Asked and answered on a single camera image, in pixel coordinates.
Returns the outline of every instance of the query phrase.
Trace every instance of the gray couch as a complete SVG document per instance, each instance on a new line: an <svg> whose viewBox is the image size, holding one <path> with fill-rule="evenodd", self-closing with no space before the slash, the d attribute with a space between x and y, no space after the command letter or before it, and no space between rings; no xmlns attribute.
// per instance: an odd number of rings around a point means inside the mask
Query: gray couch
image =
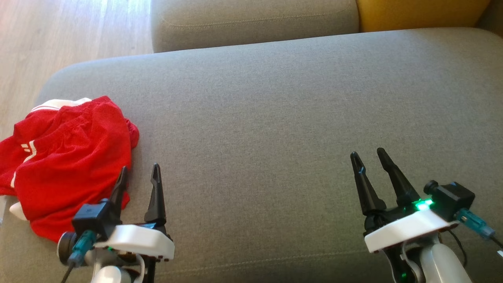
<svg viewBox="0 0 503 283"><path fill-rule="evenodd" d="M346 27L313 24L314 35L355 32L356 6L347 2ZM319 14L314 6L309 12ZM329 7L329 14L340 10ZM176 9L167 11L176 17ZM205 47L206 40L219 45L190 30L159 35L166 21L157 12L157 51ZM288 24L275 24L263 29L284 31L278 39L294 37ZM241 27L225 28L238 34ZM256 37L248 41L275 39L272 31L243 30ZM225 44L249 43L240 36ZM156 282L390 282L384 255L369 254L363 242L350 152L359 152L388 206L395 200L378 147L418 191L430 179L470 188L477 195L473 210L503 231L502 74L499 36L476 28L417 29L81 63L55 74L37 103L108 95L138 126L132 200L122 218L142 220L158 162L176 255L157 265ZM500 282L495 246L463 227L456 232L474 281ZM449 235L444 239L459 252ZM55 249L6 213L0 282L60 281L65 267ZM90 277L89 268L79 268L68 282Z"/></svg>

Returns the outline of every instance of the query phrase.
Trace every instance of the red fabric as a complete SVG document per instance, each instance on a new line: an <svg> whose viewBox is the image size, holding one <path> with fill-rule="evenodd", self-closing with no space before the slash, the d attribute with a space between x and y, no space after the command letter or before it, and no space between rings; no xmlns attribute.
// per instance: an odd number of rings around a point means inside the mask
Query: red fabric
<svg viewBox="0 0 503 283"><path fill-rule="evenodd" d="M57 242L73 231L83 204L110 197L138 139L138 128L106 96L32 112L0 143L0 194L17 196L33 231ZM128 201L126 193L122 208Z"/></svg>

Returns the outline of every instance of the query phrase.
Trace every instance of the green led light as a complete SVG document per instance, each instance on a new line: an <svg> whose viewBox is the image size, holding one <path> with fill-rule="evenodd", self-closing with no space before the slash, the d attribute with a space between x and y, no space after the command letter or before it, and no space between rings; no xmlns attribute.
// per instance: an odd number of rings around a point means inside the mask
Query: green led light
<svg viewBox="0 0 503 283"><path fill-rule="evenodd" d="M425 200L418 200L414 202L415 207L417 210L427 210L430 209L430 205L433 204L433 201L431 199L425 199Z"/></svg>

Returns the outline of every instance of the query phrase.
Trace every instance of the red shorts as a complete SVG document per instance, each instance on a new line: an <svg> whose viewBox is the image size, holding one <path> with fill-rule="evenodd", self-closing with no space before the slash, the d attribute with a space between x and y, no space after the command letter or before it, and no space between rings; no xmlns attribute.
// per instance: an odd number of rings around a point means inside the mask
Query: red shorts
<svg viewBox="0 0 503 283"><path fill-rule="evenodd" d="M106 96L39 109L0 142L0 194L17 196L33 231L57 242L83 204L110 197L139 132Z"/></svg>

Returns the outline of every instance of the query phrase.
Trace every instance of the wooden floor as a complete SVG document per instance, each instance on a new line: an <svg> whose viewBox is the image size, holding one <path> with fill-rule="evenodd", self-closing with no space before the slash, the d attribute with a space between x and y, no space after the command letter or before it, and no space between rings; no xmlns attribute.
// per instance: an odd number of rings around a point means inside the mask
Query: wooden floor
<svg viewBox="0 0 503 283"><path fill-rule="evenodd" d="M150 0L0 0L0 140L59 69L152 53L149 15Z"/></svg>

